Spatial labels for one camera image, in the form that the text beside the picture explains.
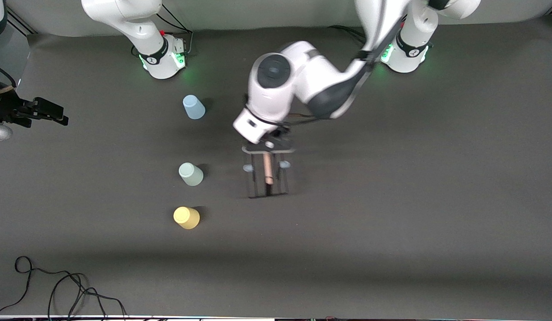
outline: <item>gray wall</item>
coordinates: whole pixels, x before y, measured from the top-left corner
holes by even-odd
[[[0,35],[0,67],[9,73],[15,81],[23,75],[30,49],[25,36],[7,25]],[[8,79],[0,73],[0,81],[9,84]]]
[[[7,4],[41,33],[71,37],[118,34],[90,20],[80,0],[7,0]],[[164,0],[164,4],[194,30],[359,25],[353,0]],[[482,0],[467,19],[457,22],[441,17],[441,23],[522,21],[541,16],[551,7],[552,0]],[[160,20],[154,21],[160,29],[172,31]]]

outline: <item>green led light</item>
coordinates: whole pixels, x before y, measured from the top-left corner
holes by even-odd
[[[383,61],[384,63],[387,63],[392,53],[393,53],[393,44],[389,44],[387,46],[387,49],[385,49],[385,52],[381,56],[381,61]]]
[[[171,57],[173,57],[173,60],[175,61],[175,65],[179,67],[179,69],[182,69],[185,67],[185,55],[181,53],[171,53]]]
[[[423,57],[420,59],[421,62],[423,62],[424,59],[425,59],[425,57],[427,57],[427,50],[428,50],[428,45],[427,45],[427,47],[424,49]]]
[[[141,55],[139,55],[139,60],[141,60],[141,63],[143,64],[143,69],[147,70],[147,66],[145,65],[145,61],[143,61]]]

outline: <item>yellow cup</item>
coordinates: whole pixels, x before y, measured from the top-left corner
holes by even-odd
[[[185,230],[190,230],[197,226],[201,220],[201,216],[195,209],[191,209],[190,207],[179,207],[175,210],[173,219]]]

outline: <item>black clamp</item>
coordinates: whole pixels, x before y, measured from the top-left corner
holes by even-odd
[[[151,55],[144,55],[143,53],[140,53],[139,55],[143,58],[143,60],[147,61],[150,65],[157,65],[159,61],[166,55],[167,51],[169,49],[169,42],[167,39],[163,38],[163,45],[161,49],[159,49],[158,52],[153,53]]]
[[[353,57],[353,59],[367,61],[370,53],[370,51],[360,50],[355,54],[355,57]]]
[[[26,128],[32,125],[32,119],[52,120],[62,126],[68,125],[64,108],[44,98],[34,100],[21,99],[15,90],[6,90],[8,86],[0,82],[0,123],[13,123]]]

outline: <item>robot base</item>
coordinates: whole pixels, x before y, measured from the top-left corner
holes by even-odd
[[[407,57],[405,52],[400,49],[397,43],[394,41],[390,44],[383,55],[381,56],[381,62],[388,65],[393,71],[398,73],[410,73],[419,67],[424,61],[425,55],[428,51],[428,46],[416,57]]]
[[[156,79],[168,79],[173,77],[179,70],[185,68],[185,43],[183,39],[178,39],[172,35],[164,35],[163,38],[168,42],[168,52],[156,65],[150,65],[140,56],[144,69]]]

